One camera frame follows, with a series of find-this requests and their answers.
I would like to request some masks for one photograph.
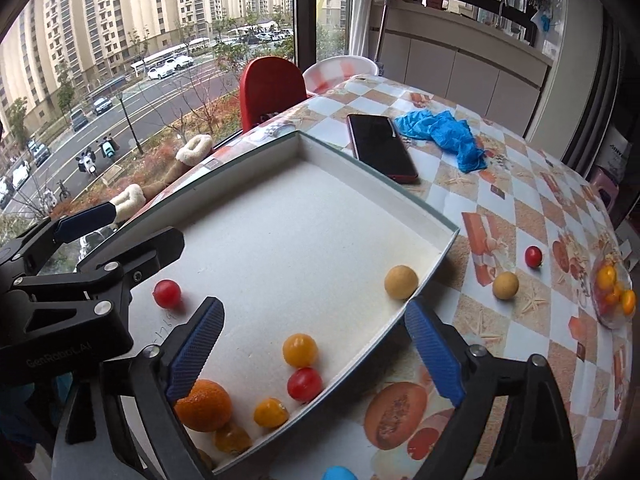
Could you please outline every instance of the table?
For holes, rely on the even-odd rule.
[[[449,110],[466,120],[488,163],[486,170],[463,174],[455,156],[433,142],[406,140],[420,175],[407,188],[461,230],[424,297],[470,344],[483,344],[506,358],[547,357],[569,414],[578,478],[594,478],[620,430],[631,374],[630,324],[615,332],[599,324],[588,284],[596,257],[603,250],[617,250],[617,242],[604,205],[587,182],[522,138],[427,92],[380,76],[354,76],[234,139],[145,209],[288,131],[302,130],[353,155],[348,114],[398,117],[417,109],[434,114]],[[524,263],[530,245],[543,251],[540,269]],[[513,303],[498,302],[492,295],[494,277],[503,270],[520,279]],[[366,409],[380,391],[400,382],[424,388],[427,408],[414,436],[395,449],[377,449],[365,436]],[[505,406],[506,398],[494,402],[468,478],[484,471]],[[243,478],[265,478],[268,472],[273,480],[319,480],[329,466],[343,465],[359,480],[409,479],[451,413],[452,405],[439,396],[404,328],[398,327],[288,438],[239,467],[246,469]]]

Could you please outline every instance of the pink stool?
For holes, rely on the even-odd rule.
[[[600,195],[607,212],[610,212],[618,196],[618,185],[609,176],[609,173],[597,166],[591,175],[590,184]]]

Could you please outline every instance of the beige ball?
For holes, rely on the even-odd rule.
[[[392,267],[385,276],[386,293],[394,300],[406,300],[418,288],[418,275],[411,267]]]
[[[494,296],[499,300],[510,300],[520,288],[520,280],[513,272],[501,272],[494,280]]]

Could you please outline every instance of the white cabinet door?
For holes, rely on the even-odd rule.
[[[498,72],[495,66],[456,52],[446,98],[485,116]]]
[[[369,31],[369,59],[376,57],[376,43],[378,42],[378,33],[373,30]],[[385,72],[381,75],[387,79],[404,83],[404,74],[406,73],[406,62],[409,59],[409,44],[411,40],[404,36],[385,34],[382,42],[382,52],[380,53],[380,62],[384,65]]]
[[[486,118],[524,136],[539,94],[533,86],[500,70]]]
[[[405,84],[445,97],[455,57],[456,51],[451,48],[411,40]]]

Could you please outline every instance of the yellow cherry tomato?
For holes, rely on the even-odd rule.
[[[294,334],[287,337],[282,345],[282,355],[287,364],[296,368],[307,368],[318,358],[318,345],[307,334]]]
[[[622,287],[617,283],[613,286],[613,290],[604,297],[605,303],[609,306],[616,306],[622,296]]]
[[[625,290],[620,297],[620,304],[622,305],[622,312],[625,316],[631,316],[636,308],[636,294],[632,290]]]
[[[249,434],[233,422],[216,431],[213,443],[223,453],[242,453],[252,446]]]
[[[264,399],[255,407],[254,422],[262,428],[272,430],[282,426],[287,420],[289,412],[278,399]]]
[[[596,274],[596,284],[600,290],[610,290],[616,283],[618,274],[612,265],[603,266]]]

